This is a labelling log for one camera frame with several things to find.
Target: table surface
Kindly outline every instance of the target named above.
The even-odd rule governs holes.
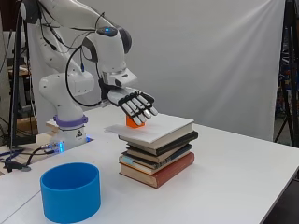
[[[299,150],[194,125],[195,162],[159,189],[119,175],[125,143],[104,128],[124,123],[109,106],[86,112],[91,143],[0,177],[0,223],[50,223],[43,214],[39,178],[51,167],[89,162],[101,171],[102,206],[83,223],[260,223],[286,188]]]

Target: stack of books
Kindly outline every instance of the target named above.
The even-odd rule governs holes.
[[[159,188],[193,163],[190,142],[198,133],[192,123],[191,119],[159,115],[140,129],[114,129],[128,146],[119,157],[120,174]]]

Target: dark book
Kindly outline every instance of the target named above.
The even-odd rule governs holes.
[[[163,185],[175,175],[180,173],[182,170],[193,164],[193,162],[194,154],[190,152],[187,156],[184,156],[178,161],[175,161],[169,166],[166,166],[154,175],[146,175],[124,164],[121,164],[120,174],[158,189],[161,185]]]
[[[181,156],[185,152],[188,152],[191,149],[192,149],[192,145],[188,144],[187,146],[181,148],[179,151],[177,151],[174,154],[167,157],[162,162],[147,161],[147,160],[144,160],[142,158],[138,158],[136,156],[129,155],[127,152],[122,152],[122,156],[120,156],[120,161],[122,163],[127,163],[129,165],[132,165],[133,162],[135,162],[135,163],[147,166],[150,169],[156,170],[156,169],[159,169],[159,168],[167,165],[170,161],[173,161],[174,159]]]
[[[145,154],[145,152],[148,152],[150,155],[154,155],[154,156],[158,157],[176,147],[183,147],[184,145],[190,143],[192,140],[197,139],[197,138],[198,138],[198,132],[193,131],[193,132],[188,133],[188,134],[178,138],[177,140],[175,140],[163,147],[157,148],[157,149],[140,146],[140,145],[138,145],[136,143],[132,143],[132,142],[128,142],[128,145],[130,146],[128,149],[130,151],[134,150],[135,152],[144,153],[144,154]]]
[[[127,148],[127,153],[129,155],[132,155],[132,156],[135,156],[135,157],[138,157],[138,158],[142,158],[142,159],[147,160],[147,161],[153,161],[153,162],[158,163],[158,162],[162,162],[162,161],[166,160],[168,157],[170,157],[172,154],[179,151],[181,148],[185,147],[186,145],[187,144],[175,147],[174,149],[171,149],[171,150],[165,152],[164,154],[162,154],[160,156],[152,155],[152,154],[150,154],[150,153],[148,153],[144,150],[140,150],[136,147],[128,147]]]

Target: orange object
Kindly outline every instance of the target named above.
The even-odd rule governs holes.
[[[136,125],[136,124],[132,121],[132,119],[131,119],[129,116],[127,116],[127,117],[126,117],[126,125],[127,125],[128,127],[130,127],[130,128],[134,128],[134,129],[136,129],[136,128],[143,127],[143,126],[145,126],[146,124],[145,124],[145,123],[142,123],[140,126],[138,126],[138,125]]]

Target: blue bowl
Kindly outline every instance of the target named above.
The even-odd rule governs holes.
[[[100,172],[87,163],[48,170],[40,178],[40,187],[45,216],[52,222],[80,222],[101,206]]]

